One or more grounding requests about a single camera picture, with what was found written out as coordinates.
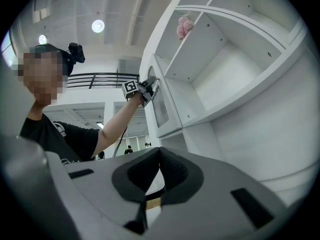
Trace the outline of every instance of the round ceiling light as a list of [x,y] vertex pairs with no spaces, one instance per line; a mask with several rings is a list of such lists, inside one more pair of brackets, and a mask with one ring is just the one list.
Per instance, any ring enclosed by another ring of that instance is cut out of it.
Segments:
[[47,43],[47,37],[44,34],[40,35],[39,36],[39,44],[44,45],[46,43]]
[[104,28],[105,24],[101,19],[97,19],[92,23],[92,30],[96,33],[100,33]]

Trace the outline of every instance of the hand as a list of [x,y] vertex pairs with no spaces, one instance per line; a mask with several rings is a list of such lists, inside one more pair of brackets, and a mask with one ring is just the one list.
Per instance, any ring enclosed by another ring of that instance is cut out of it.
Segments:
[[130,101],[132,100],[135,104],[137,104],[137,106],[143,105],[145,102],[142,100],[141,96],[142,93],[140,91],[136,91]]

